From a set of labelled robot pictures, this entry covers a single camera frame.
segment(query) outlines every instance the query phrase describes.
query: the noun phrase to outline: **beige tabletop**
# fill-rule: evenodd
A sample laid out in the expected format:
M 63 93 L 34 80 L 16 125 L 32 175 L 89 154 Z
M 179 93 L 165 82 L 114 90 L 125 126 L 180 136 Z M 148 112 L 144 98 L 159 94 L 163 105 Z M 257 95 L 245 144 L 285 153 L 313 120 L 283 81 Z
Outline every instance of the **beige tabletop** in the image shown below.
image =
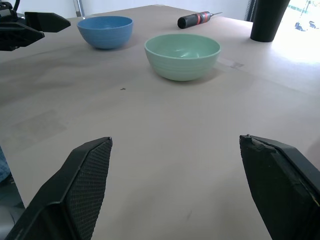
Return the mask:
M 272 43 L 252 41 L 250 22 L 221 16 L 179 29 L 178 17 L 190 13 L 106 13 L 134 20 L 131 40 L 117 50 L 92 49 L 73 18 L 60 33 L 0 52 L 0 145 L 25 205 L 72 149 L 111 136 L 93 240 L 271 239 L 239 135 L 293 145 L 320 168 L 319 49 L 284 40 L 286 31 Z M 216 39 L 217 65 L 198 81 L 157 76 L 144 42 L 164 33 Z

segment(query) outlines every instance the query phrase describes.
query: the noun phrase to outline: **screwdriver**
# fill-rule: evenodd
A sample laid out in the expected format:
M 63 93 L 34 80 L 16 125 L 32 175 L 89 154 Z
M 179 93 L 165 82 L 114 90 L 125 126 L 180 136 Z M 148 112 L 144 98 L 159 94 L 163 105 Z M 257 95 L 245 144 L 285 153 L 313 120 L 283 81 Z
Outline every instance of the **screwdriver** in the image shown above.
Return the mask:
M 186 29 L 195 25 L 203 24 L 208 22 L 212 16 L 217 14 L 222 14 L 222 11 L 217 13 L 203 11 L 187 16 L 182 16 L 178 19 L 178 27 L 181 29 Z

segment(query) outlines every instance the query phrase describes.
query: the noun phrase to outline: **white wall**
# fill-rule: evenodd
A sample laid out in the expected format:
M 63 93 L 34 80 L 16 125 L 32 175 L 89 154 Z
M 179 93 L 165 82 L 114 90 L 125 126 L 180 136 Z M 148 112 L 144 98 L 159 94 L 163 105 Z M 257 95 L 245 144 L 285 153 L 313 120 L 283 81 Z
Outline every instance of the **white wall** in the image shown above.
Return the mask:
M 249 0 L 82 0 L 84 13 L 92 15 L 161 4 L 195 12 L 223 12 L 222 16 L 244 20 Z
M 8 0 L 14 5 L 15 0 Z M 244 20 L 249 0 L 82 0 L 85 15 L 161 4 L 195 12 L 223 12 L 222 16 Z M 76 16 L 73 0 L 21 0 L 18 13 L 49 12 L 65 18 Z
M 15 0 L 2 0 L 15 5 Z M 64 18 L 76 17 L 76 9 L 73 0 L 20 0 L 18 13 L 47 12 L 55 13 Z
M 143 7 L 156 3 L 157 0 L 82 0 L 85 15 Z
M 159 2 L 195 12 L 223 12 L 221 16 L 244 20 L 249 0 L 159 0 Z

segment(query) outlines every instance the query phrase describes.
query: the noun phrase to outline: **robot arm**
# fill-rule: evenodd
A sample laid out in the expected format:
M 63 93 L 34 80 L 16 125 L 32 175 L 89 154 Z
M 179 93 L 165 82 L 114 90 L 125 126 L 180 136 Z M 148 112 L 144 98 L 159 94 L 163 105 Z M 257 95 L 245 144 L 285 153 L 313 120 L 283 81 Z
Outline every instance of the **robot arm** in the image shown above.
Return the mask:
M 25 12 L 19 18 L 17 9 L 20 0 L 14 7 L 10 2 L 0 2 L 0 51 L 13 51 L 45 37 L 43 32 L 57 33 L 71 24 L 65 18 L 51 12 Z

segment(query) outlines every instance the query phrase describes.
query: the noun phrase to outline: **green bowl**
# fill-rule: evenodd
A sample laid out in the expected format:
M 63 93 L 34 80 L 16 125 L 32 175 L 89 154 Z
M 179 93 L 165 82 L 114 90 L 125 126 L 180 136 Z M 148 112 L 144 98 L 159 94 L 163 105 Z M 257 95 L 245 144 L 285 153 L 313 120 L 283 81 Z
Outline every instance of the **green bowl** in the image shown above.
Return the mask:
M 220 45 L 195 34 L 166 34 L 144 44 L 146 57 L 160 76 L 175 81 L 190 81 L 204 76 L 215 65 Z

